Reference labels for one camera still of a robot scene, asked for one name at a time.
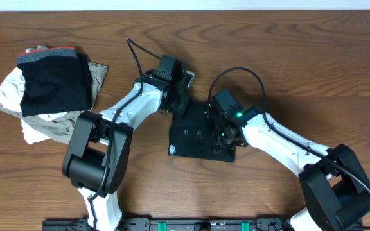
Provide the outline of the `black t-shirt with logo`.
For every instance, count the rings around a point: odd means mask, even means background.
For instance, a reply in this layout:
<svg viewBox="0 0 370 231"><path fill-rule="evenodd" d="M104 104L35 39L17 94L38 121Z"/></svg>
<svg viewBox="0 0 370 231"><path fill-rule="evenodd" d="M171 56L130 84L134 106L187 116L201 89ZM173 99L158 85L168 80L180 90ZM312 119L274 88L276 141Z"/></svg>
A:
<svg viewBox="0 0 370 231"><path fill-rule="evenodd" d="M174 114L169 130L168 154L178 157L234 162L236 148L228 146L215 128L209 105L192 101L185 113Z"/></svg>

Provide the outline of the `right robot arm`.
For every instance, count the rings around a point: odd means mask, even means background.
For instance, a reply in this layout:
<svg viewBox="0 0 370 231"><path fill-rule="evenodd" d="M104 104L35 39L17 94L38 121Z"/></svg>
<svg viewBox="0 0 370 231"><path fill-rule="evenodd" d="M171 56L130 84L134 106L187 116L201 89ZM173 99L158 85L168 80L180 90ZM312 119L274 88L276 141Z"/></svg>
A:
<svg viewBox="0 0 370 231"><path fill-rule="evenodd" d="M370 230L370 181L350 147L309 141L256 107L209 106L221 143L264 151L298 177L306 205L288 220L292 230Z"/></svg>

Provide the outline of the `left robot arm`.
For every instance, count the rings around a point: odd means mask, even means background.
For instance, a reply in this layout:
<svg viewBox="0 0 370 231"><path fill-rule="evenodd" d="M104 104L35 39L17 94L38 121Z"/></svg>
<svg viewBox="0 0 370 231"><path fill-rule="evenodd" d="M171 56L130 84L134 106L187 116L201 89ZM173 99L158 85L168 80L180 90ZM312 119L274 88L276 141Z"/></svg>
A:
<svg viewBox="0 0 370 231"><path fill-rule="evenodd" d="M172 111L187 102L195 80L181 70L168 79L149 71L135 80L132 90L114 106L76 120L62 174L83 196L88 210L88 230L116 230L122 220L117 190L125 176L134 130L160 109Z"/></svg>

